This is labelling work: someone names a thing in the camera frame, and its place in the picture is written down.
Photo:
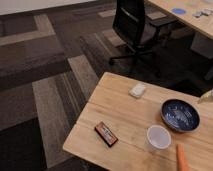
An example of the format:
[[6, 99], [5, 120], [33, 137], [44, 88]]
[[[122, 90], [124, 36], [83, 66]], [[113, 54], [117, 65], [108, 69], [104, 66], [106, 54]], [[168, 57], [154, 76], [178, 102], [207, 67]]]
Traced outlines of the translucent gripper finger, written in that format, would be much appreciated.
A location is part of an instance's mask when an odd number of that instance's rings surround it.
[[207, 91], [206, 93], [204, 93], [200, 99], [198, 100], [199, 103], [203, 103], [203, 102], [213, 102], [213, 89]]

